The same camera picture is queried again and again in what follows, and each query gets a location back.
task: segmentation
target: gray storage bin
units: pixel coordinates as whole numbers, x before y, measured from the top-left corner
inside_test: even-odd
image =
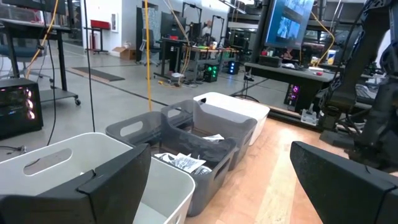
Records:
[[[207,141],[173,127],[160,112],[150,112],[112,124],[106,128],[106,134],[131,146],[147,142],[152,146],[153,153],[181,152],[192,154],[193,157],[199,154],[200,159],[206,160],[204,166],[212,169],[212,172],[204,175],[190,174],[196,183],[188,210],[188,216],[191,217],[199,215],[222,187],[236,149],[233,138],[218,143]]]
[[[195,100],[185,100],[164,107],[161,112],[168,117],[171,126],[162,126],[164,137],[173,136],[177,130],[190,129],[193,134],[202,137],[220,134],[224,138],[234,139],[236,149],[229,170],[233,170],[246,154],[257,124],[255,119],[248,116]],[[170,145],[174,144],[170,138],[163,139],[163,142],[165,141]]]

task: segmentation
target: cable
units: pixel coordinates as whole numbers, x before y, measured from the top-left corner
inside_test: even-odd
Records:
[[[52,29],[52,26],[54,25],[55,18],[56,18],[56,14],[57,14],[57,10],[58,10],[58,2],[59,2],[59,0],[56,0],[56,1],[55,1],[54,13],[52,14],[52,20],[51,20],[51,23],[50,23],[50,25],[49,25],[49,28],[47,29],[46,34],[44,35],[44,39],[43,39],[43,41],[42,41],[42,43],[41,43],[41,45],[40,45],[41,47],[44,46],[44,43],[45,43],[45,41],[47,40],[47,37],[48,37],[48,35],[49,35],[49,33],[50,33],[51,29]],[[46,25],[46,23],[45,23],[45,15],[44,15],[45,8],[44,8],[43,0],[40,0],[40,4],[41,4],[42,7],[43,7],[42,10],[43,10],[44,27],[47,27],[47,25]],[[33,56],[32,60],[30,61],[30,64],[27,66],[26,79],[29,79],[30,66],[33,64],[33,62],[35,62],[35,60],[36,60],[36,58],[37,58],[37,56],[39,55],[39,53],[40,53],[41,50],[42,50],[42,49],[40,49],[40,48],[37,49],[36,54]]]
[[[57,0],[57,1],[55,2],[54,14],[52,15],[52,16],[53,16],[52,24],[53,24],[53,21],[54,21],[54,18],[55,18],[55,13],[57,12],[58,1],[59,1],[59,0]],[[40,0],[40,4],[41,4],[41,6],[42,6],[43,12],[45,12],[43,0]],[[45,20],[45,16],[43,16],[43,20],[44,20],[44,27],[47,27],[47,21]],[[47,34],[49,33],[49,30],[51,29],[52,24],[50,24],[49,29],[47,30],[47,33],[46,33],[46,35],[44,36],[45,40],[47,40]],[[47,40],[47,44],[48,44],[48,46],[49,46],[50,59],[51,59],[51,66],[52,66],[52,80],[53,80],[53,86],[51,86],[51,88],[52,88],[53,105],[54,105],[54,122],[53,122],[53,125],[52,125],[52,130],[51,130],[51,133],[50,133],[49,140],[47,141],[47,146],[48,146],[48,145],[50,145],[50,142],[51,142],[51,139],[52,139],[54,130],[55,130],[55,124],[57,123],[57,107],[56,107],[56,105],[55,105],[55,104],[56,104],[56,102],[55,102],[55,67],[54,67],[54,61],[53,61],[53,58],[52,58],[51,43],[50,43],[49,40]],[[35,55],[36,57],[37,57],[37,55],[39,54],[39,52],[40,52],[40,49],[36,52],[36,55]],[[28,73],[27,73],[26,78],[29,77],[29,72],[30,72],[30,69],[28,70]],[[30,166],[32,166],[32,165],[38,163],[39,161],[40,161],[40,159],[37,159],[36,161],[32,162],[31,164],[26,165],[25,168],[26,168],[26,167],[30,167]]]
[[[39,75],[37,76],[36,82],[39,82],[40,74],[42,73],[42,69],[43,69],[44,62],[45,62],[45,56],[43,57],[42,66],[40,66]]]
[[[145,0],[145,25],[146,25],[146,39],[147,39],[147,91],[148,91],[148,106],[149,111],[152,111],[152,96],[150,90],[150,57],[149,57],[149,19],[148,19],[148,0]]]
[[[88,27],[86,0],[84,0],[84,5],[85,5],[85,22],[86,22],[86,27]],[[88,29],[86,29],[86,45],[88,46]],[[94,106],[93,106],[93,89],[91,87],[91,66],[90,66],[90,53],[89,53],[89,50],[87,50],[86,53],[87,53],[87,66],[88,66],[88,85],[89,85],[89,89],[90,89],[91,120],[93,122],[93,132],[95,132]]]
[[[329,50],[333,47],[333,44],[335,43],[335,36],[328,30],[326,29],[326,27],[319,21],[319,19],[317,18],[317,16],[311,12],[311,15],[315,18],[315,20],[321,25],[322,28],[324,28],[330,35],[331,38],[333,39],[333,41],[331,42],[328,50],[325,51],[325,53],[323,53],[322,57],[318,60],[318,63],[315,65],[316,67],[319,65],[319,63],[322,61],[322,59],[326,56],[326,54],[329,52]]]

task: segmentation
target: bin handle cutout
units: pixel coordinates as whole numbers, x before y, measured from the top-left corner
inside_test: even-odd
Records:
[[[56,166],[56,165],[58,165],[58,164],[60,164],[60,163],[62,163],[64,161],[67,161],[71,157],[72,157],[72,150],[71,149],[69,149],[69,148],[62,149],[61,151],[57,151],[57,152],[52,153],[50,155],[38,158],[39,161],[36,164],[32,165],[32,166],[26,167],[29,164],[32,164],[35,161],[37,161],[37,159],[35,159],[33,161],[30,161],[27,164],[23,164],[23,166],[24,166],[24,174],[28,175],[28,176],[34,175],[34,174],[36,174],[38,172],[41,172],[41,171],[43,171],[45,169],[48,169],[50,167],[54,167],[54,166]],[[35,167],[37,164],[42,164],[42,166],[37,166],[37,167],[39,167],[39,169],[32,169],[32,167]]]
[[[144,123],[142,121],[136,122],[134,124],[130,124],[126,127],[123,127],[120,130],[120,136],[125,137],[129,134],[136,133],[140,131],[144,127]]]
[[[182,224],[182,223],[181,223],[181,214],[179,214],[179,215],[176,217],[176,219],[175,219],[175,221],[173,222],[173,224]]]
[[[178,116],[178,115],[181,114],[181,111],[182,111],[182,108],[181,108],[181,107],[173,108],[172,110],[169,110],[169,111],[167,112],[167,117],[168,117],[168,118],[173,118],[173,117],[175,117],[175,116]]]
[[[231,160],[231,158],[229,158],[229,159],[224,163],[224,165],[221,166],[221,168],[218,169],[216,175],[214,176],[214,179],[216,179],[216,178],[218,177],[218,175],[219,175],[223,170],[225,170],[227,166],[229,166],[229,161],[230,161],[230,160]]]

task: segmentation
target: storage bin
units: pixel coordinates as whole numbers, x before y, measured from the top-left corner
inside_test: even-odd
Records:
[[[213,143],[173,128],[168,118],[160,112],[150,112],[112,124],[106,128],[106,134],[131,146],[147,142],[152,146],[153,154],[181,152],[185,155],[192,154],[195,158],[200,155],[200,159],[206,160],[204,166],[212,169],[212,172],[202,175],[189,174],[196,183],[188,210],[188,216],[191,217],[199,215],[222,187],[236,149],[233,138]]]
[[[133,224],[184,224],[194,190],[195,182],[186,172],[152,158]]]
[[[161,112],[168,117],[170,124],[162,126],[164,137],[191,129],[194,134],[201,136],[220,134],[224,138],[234,139],[236,149],[229,170],[233,170],[246,154],[257,124],[255,119],[248,116],[209,104],[199,104],[194,100],[185,100],[164,107]]]
[[[148,179],[147,147],[87,133],[0,162],[0,223],[132,223]],[[66,160],[45,158],[58,152]],[[58,163],[43,169],[48,162]]]
[[[264,125],[270,110],[269,107],[256,102],[241,100],[232,96],[214,92],[196,96],[194,97],[194,100],[256,119],[257,125],[251,137],[249,143],[250,146],[256,142],[257,138],[261,134],[261,131],[264,129]]]

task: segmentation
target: monitor screen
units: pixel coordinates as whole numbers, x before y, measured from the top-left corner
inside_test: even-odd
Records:
[[[275,0],[270,6],[265,45],[299,49],[314,0]]]

